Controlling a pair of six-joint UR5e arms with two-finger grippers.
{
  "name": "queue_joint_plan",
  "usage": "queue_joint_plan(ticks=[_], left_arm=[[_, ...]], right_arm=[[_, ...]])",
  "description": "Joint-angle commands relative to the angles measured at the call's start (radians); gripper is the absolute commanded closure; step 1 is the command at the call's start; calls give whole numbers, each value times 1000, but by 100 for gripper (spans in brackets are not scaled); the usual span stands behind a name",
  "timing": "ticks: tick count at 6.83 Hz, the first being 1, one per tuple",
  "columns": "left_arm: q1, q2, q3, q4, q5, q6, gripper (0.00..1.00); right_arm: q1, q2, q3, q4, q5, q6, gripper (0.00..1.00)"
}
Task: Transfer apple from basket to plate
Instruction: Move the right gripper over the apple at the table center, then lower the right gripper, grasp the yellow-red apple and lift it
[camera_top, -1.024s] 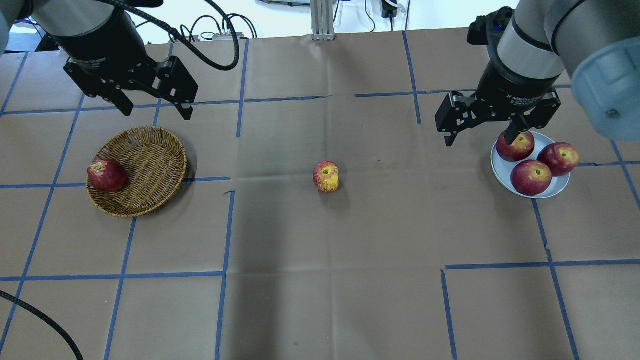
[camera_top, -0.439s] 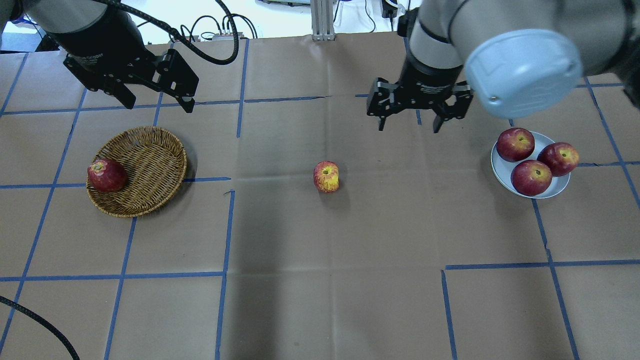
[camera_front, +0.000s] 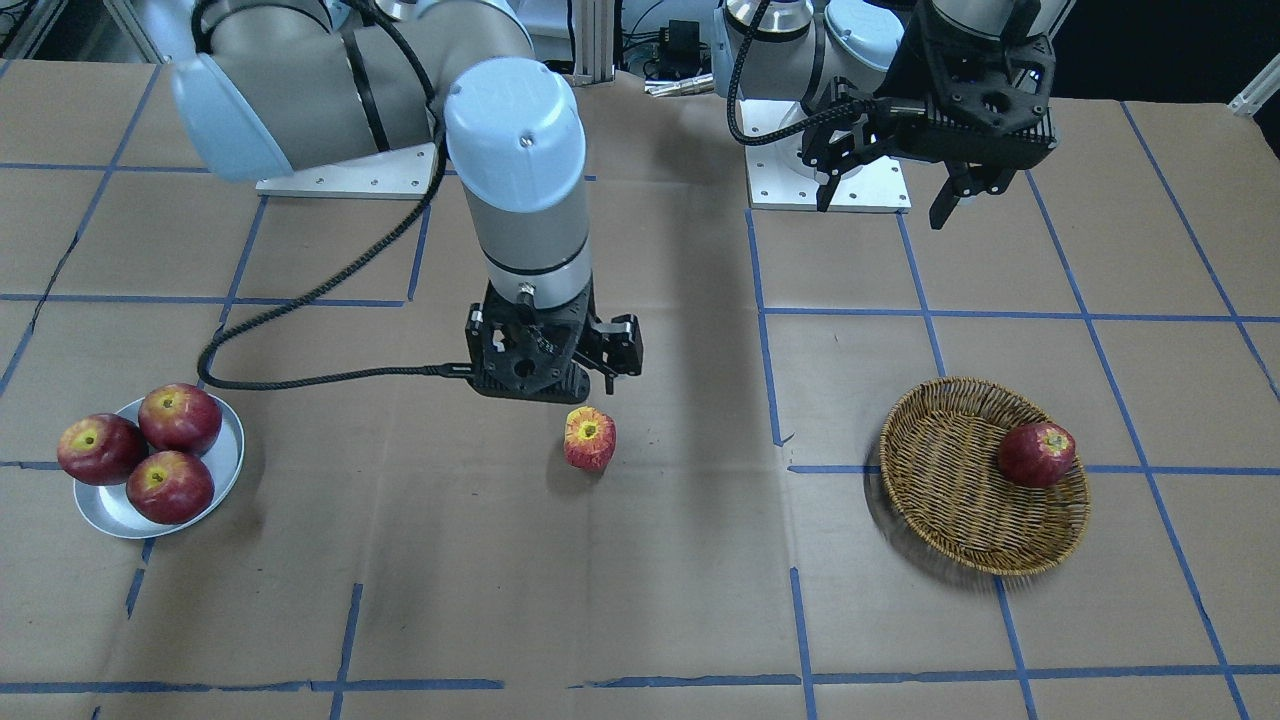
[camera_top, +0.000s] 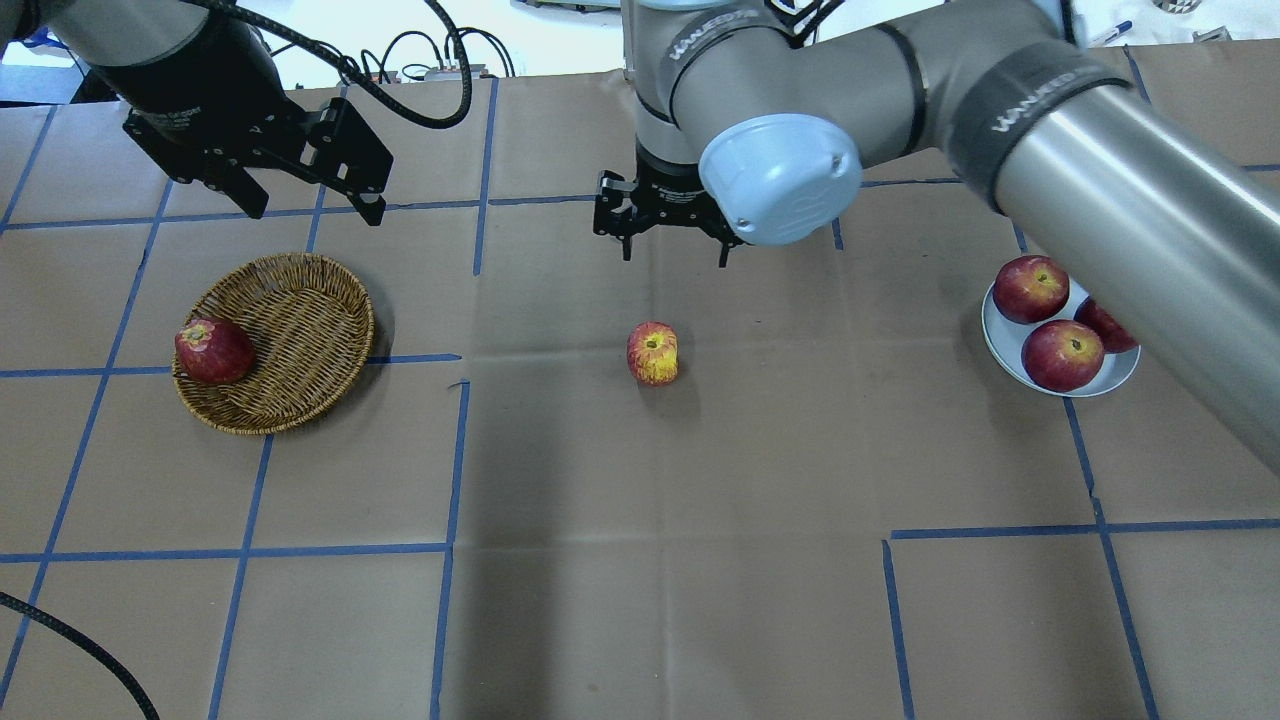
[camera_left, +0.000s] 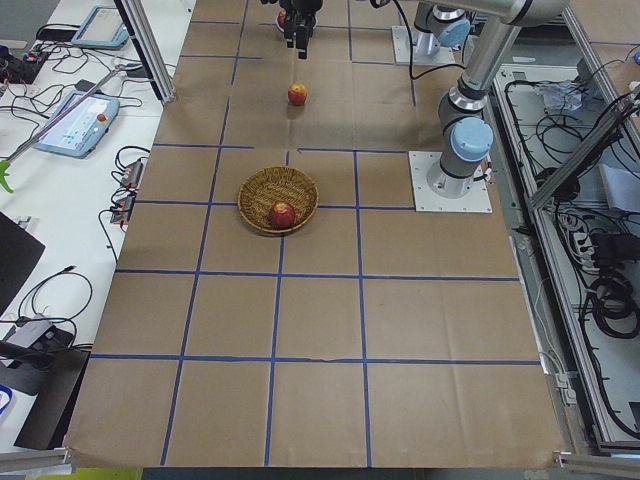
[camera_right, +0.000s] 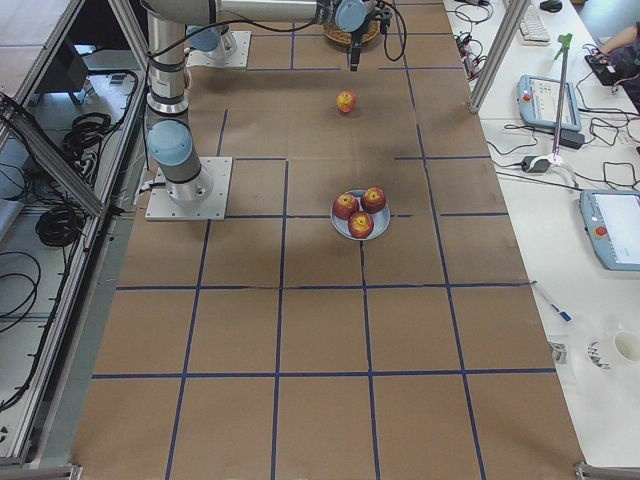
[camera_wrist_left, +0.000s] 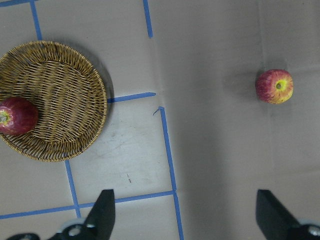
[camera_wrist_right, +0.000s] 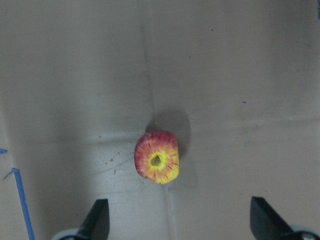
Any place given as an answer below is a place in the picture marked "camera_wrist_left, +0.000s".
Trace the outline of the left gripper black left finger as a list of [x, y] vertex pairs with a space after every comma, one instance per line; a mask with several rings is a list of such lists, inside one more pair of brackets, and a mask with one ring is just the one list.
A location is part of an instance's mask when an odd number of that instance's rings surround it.
[[113, 189], [104, 189], [84, 221], [88, 240], [109, 240], [115, 225], [116, 208]]

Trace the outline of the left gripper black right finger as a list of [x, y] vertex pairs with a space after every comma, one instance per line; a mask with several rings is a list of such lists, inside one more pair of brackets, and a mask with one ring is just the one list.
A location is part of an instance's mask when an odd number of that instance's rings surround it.
[[300, 223], [287, 208], [267, 189], [256, 195], [255, 219], [267, 240], [287, 240]]

